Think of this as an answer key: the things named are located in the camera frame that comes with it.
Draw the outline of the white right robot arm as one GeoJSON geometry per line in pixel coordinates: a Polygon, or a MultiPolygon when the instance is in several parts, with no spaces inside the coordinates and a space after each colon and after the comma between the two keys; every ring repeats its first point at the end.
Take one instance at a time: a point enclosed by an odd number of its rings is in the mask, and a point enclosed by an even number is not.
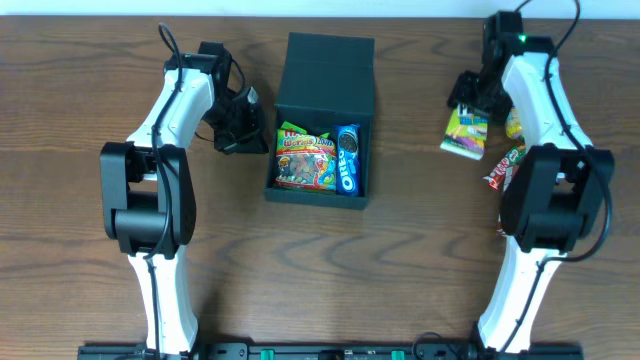
{"type": "Polygon", "coordinates": [[[482,69],[459,75],[447,104],[456,115],[503,123],[518,114],[526,152],[502,194],[505,258],[463,359],[580,359],[578,345],[534,344],[531,328],[562,263],[593,256],[613,217],[611,151],[582,131],[559,75],[561,46],[529,35],[519,10],[483,24],[482,69]]]}

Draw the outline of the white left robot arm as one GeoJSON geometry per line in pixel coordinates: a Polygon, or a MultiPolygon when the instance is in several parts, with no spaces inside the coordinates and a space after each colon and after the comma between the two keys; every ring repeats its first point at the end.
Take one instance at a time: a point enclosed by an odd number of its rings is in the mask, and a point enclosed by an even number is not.
{"type": "Polygon", "coordinates": [[[197,206],[187,150],[200,123],[216,151],[266,154],[264,111],[254,88],[229,88],[237,62],[223,44],[175,52],[162,91],[144,122],[100,153],[107,236],[134,268],[148,322],[142,359],[190,359],[198,336],[187,283],[186,249],[197,206]]]}

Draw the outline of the blue Oreo pack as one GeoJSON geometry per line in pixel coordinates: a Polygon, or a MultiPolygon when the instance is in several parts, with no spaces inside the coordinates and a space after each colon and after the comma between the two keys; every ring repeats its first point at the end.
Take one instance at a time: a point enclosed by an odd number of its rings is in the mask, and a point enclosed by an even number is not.
{"type": "Polygon", "coordinates": [[[345,196],[360,195],[360,159],[358,124],[336,126],[337,192],[345,196]]]}

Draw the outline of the green gummy worms bag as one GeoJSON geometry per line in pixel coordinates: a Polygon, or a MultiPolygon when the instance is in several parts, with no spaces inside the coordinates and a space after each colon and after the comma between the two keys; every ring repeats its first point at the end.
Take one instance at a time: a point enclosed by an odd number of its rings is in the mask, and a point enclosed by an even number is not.
{"type": "Polygon", "coordinates": [[[276,187],[330,193],[336,191],[337,149],[327,134],[315,136],[290,122],[277,131],[276,187]]]}

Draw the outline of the black fabric storage box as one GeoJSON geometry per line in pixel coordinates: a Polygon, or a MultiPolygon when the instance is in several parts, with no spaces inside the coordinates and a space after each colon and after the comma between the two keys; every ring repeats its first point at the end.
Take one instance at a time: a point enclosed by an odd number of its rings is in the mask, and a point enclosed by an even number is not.
{"type": "Polygon", "coordinates": [[[368,204],[371,135],[375,110],[372,38],[290,33],[276,98],[273,149],[265,185],[269,201],[362,210],[368,204]],[[360,195],[282,189],[275,186],[277,131],[284,122],[309,134],[327,134],[335,145],[336,126],[358,124],[360,195]]]}

